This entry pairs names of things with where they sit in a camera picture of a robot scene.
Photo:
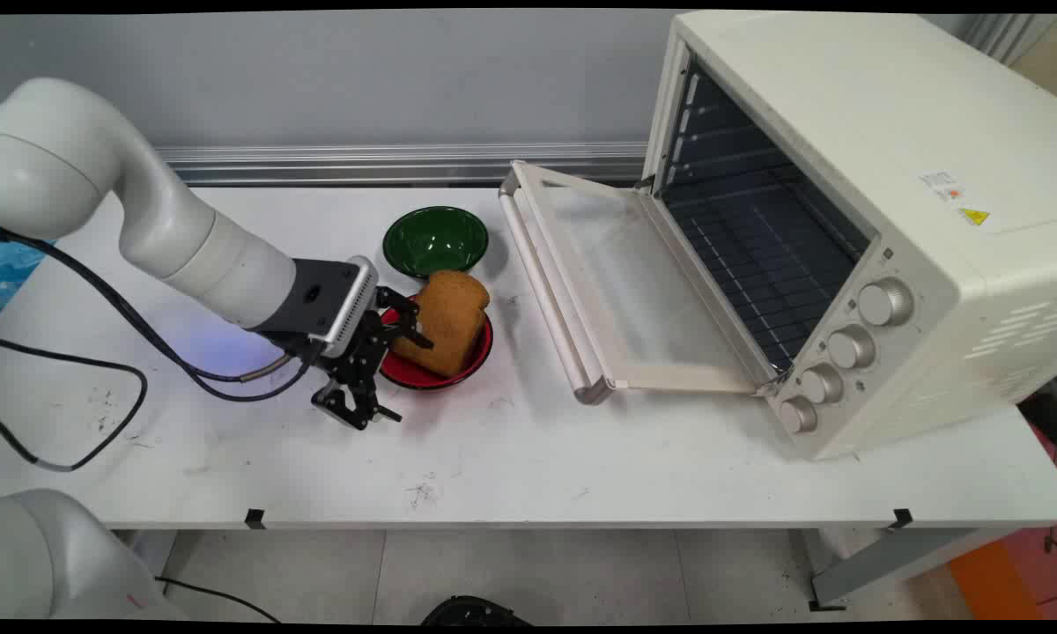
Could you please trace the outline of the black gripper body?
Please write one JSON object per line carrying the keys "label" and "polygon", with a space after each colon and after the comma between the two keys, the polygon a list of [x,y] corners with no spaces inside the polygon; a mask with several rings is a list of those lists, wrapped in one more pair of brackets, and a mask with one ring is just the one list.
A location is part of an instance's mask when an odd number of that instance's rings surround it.
{"label": "black gripper body", "polygon": [[361,313],[349,342],[335,356],[322,353],[315,368],[350,390],[375,390],[383,358],[398,338],[405,337],[405,297],[376,294]]}

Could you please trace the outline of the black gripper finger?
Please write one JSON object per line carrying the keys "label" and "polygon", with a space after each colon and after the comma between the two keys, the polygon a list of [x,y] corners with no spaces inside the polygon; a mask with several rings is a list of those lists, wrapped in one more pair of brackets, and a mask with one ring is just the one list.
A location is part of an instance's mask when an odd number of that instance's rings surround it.
{"label": "black gripper finger", "polygon": [[355,379],[330,376],[326,386],[312,394],[311,403],[329,417],[357,431],[366,429],[377,417],[393,422],[403,419],[394,410],[381,405],[372,376],[357,376]]}
{"label": "black gripper finger", "polygon": [[396,320],[384,324],[381,322],[381,335],[385,344],[391,344],[398,338],[409,340],[421,350],[430,350],[433,342],[428,340],[421,333],[421,324],[418,321],[420,306],[415,301],[404,297],[395,290],[387,286],[377,286],[377,307],[395,312]]}

